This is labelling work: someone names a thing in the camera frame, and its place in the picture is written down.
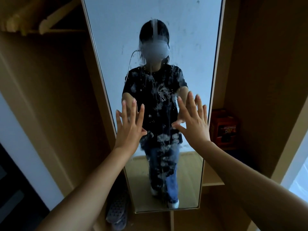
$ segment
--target blue jeans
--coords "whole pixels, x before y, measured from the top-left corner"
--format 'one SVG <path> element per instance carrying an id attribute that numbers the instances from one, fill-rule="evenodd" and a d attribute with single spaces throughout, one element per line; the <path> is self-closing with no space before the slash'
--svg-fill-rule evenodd
<path id="1" fill-rule="evenodd" d="M 145 155 L 149 162 L 149 178 L 151 187 L 167 194 L 168 202 L 178 201 L 178 185 L 176 181 L 177 163 L 179 160 L 180 145 L 173 145 L 168 151 L 160 148 L 145 148 Z"/>

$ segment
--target closet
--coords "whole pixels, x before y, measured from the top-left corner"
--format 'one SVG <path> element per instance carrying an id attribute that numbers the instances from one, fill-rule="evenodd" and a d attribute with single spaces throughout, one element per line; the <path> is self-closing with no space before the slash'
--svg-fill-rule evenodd
<path id="1" fill-rule="evenodd" d="M 308 95 L 308 1 L 224 2 L 212 108 L 239 118 L 238 146 L 281 182 L 296 146 L 278 161 Z M 0 92 L 66 196 L 115 142 L 82 5 L 0 0 L 0 21 Z M 125 230 L 255 230 L 207 163 L 200 209 L 130 212 Z M 111 229 L 105 207 L 93 229 Z"/>

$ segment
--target hair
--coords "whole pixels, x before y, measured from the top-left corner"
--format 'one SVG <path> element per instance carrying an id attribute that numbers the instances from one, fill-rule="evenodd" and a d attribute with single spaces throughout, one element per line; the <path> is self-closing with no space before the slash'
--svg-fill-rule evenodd
<path id="1" fill-rule="evenodd" d="M 164 24 L 162 21 L 157 20 L 157 34 L 160 36 L 164 36 L 167 38 L 168 40 L 168 45 L 169 45 L 169 31 L 168 28 L 166 26 L 166 24 Z M 153 39 L 153 25 L 152 25 L 152 20 L 150 20 L 149 22 L 146 22 L 140 31 L 139 34 L 139 39 L 142 43 L 148 41 L 148 40 L 152 40 Z M 142 61 L 145 62 L 145 58 L 143 57 L 143 55 L 141 54 L 141 58 Z M 164 58 L 161 62 L 162 65 L 164 64 L 168 64 L 169 62 L 169 56 L 167 56 L 166 58 Z"/>

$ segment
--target short sleeve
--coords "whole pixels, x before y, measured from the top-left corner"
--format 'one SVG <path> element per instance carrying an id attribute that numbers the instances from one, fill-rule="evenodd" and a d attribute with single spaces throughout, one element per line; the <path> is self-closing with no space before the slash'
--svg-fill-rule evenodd
<path id="1" fill-rule="evenodd" d="M 175 69 L 173 69 L 173 85 L 172 89 L 174 92 L 176 92 L 180 87 L 186 86 L 187 83 L 185 82 L 183 72 L 182 70 L 175 66 Z"/>
<path id="2" fill-rule="evenodd" d="M 124 85 L 123 93 L 127 92 L 127 93 L 131 94 L 132 97 L 135 97 L 136 96 L 135 93 L 136 93 L 136 89 L 137 88 L 136 88 L 136 84 L 135 84 L 135 79 L 134 79 L 133 73 L 130 70 L 128 72 L 127 76 L 125 77 L 126 83 Z"/>

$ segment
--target dirty mirror surface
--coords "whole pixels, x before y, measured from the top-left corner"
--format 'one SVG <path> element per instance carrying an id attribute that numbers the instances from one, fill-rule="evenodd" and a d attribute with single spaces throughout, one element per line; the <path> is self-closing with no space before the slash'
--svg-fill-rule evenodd
<path id="1" fill-rule="evenodd" d="M 145 104 L 148 134 L 125 166 L 135 212 L 197 208 L 203 159 L 171 123 L 176 96 L 188 89 L 209 107 L 222 0 L 84 6 L 115 125 L 122 95 L 136 98 L 138 109 Z"/>

